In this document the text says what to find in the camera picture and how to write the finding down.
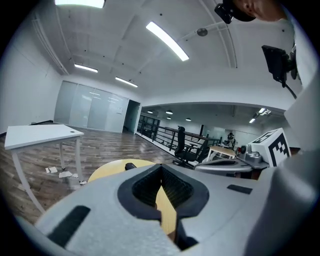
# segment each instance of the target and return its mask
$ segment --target black railing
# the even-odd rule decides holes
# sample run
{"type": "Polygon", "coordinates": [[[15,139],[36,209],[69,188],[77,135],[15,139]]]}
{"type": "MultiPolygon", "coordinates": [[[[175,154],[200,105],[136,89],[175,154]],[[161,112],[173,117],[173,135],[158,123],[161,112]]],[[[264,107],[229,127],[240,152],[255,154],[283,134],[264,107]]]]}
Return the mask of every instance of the black railing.
{"type": "MultiPolygon", "coordinates": [[[[138,123],[137,132],[147,136],[152,140],[152,142],[156,141],[168,147],[170,151],[175,150],[178,146],[177,129],[161,127],[159,125],[147,123],[141,120],[138,123]]],[[[207,138],[191,132],[184,132],[184,134],[185,144],[197,146],[197,149],[193,151],[196,151],[194,153],[197,154],[197,161],[199,163],[207,157],[210,146],[220,144],[222,141],[222,137],[220,139],[207,138]]]]}

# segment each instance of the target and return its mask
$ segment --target black office chair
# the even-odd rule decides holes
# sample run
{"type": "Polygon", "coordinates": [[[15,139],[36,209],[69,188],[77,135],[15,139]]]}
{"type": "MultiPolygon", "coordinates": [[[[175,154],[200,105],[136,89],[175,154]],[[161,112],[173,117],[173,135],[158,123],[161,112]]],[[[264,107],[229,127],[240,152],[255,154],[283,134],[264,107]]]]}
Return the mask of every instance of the black office chair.
{"type": "Polygon", "coordinates": [[[193,162],[197,159],[197,154],[192,153],[191,150],[196,149],[194,146],[185,145],[185,128],[180,126],[178,130],[178,146],[174,151],[175,159],[172,161],[178,166],[187,167],[188,162],[193,162]]]}

